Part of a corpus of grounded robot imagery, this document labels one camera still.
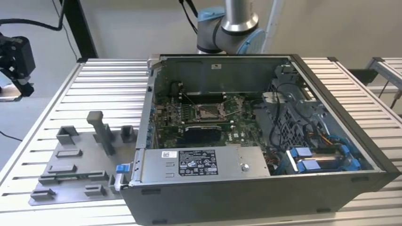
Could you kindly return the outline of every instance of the barcode sticker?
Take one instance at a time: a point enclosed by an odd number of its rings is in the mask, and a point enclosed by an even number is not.
[[[178,152],[162,152],[162,157],[163,158],[176,158]]]

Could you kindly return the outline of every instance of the motherboard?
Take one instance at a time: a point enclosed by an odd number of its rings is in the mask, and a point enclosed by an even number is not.
[[[262,93],[219,93],[207,96],[180,93],[156,105],[159,148],[207,146],[267,146],[255,120],[254,105]]]

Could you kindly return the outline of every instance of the white sticker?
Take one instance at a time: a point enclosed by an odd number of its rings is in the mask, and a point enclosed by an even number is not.
[[[222,64],[211,65],[211,69],[222,69]]]
[[[176,158],[178,152],[162,152],[162,157],[163,158]]]

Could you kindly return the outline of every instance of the black cable hanging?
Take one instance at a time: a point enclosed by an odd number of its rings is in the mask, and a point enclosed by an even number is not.
[[[35,25],[35,26],[51,29],[54,31],[60,31],[63,29],[63,18],[64,18],[64,6],[66,6],[66,2],[67,2],[67,0],[64,0],[63,3],[62,3],[62,12],[60,12],[62,16],[59,18],[59,25],[58,25],[58,27],[54,27],[54,26],[51,26],[48,24],[44,24],[44,23],[34,21],[34,20],[16,19],[16,18],[12,18],[12,19],[0,19],[0,25],[1,24],[31,24],[31,25]]]

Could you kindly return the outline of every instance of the slotted aluminum surface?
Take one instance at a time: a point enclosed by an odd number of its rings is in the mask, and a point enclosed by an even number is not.
[[[382,58],[391,68],[402,73],[402,58]]]
[[[402,170],[402,124],[343,66],[326,58],[305,58],[314,73],[358,124]],[[30,206],[38,183],[56,147],[60,126],[91,131],[90,110],[103,110],[112,129],[138,127],[147,83],[146,60],[91,59],[78,65],[15,155],[0,173],[0,222],[13,225],[136,225],[123,200]],[[402,222],[402,177],[379,192],[359,195],[337,213],[199,223],[191,225],[397,225]]]

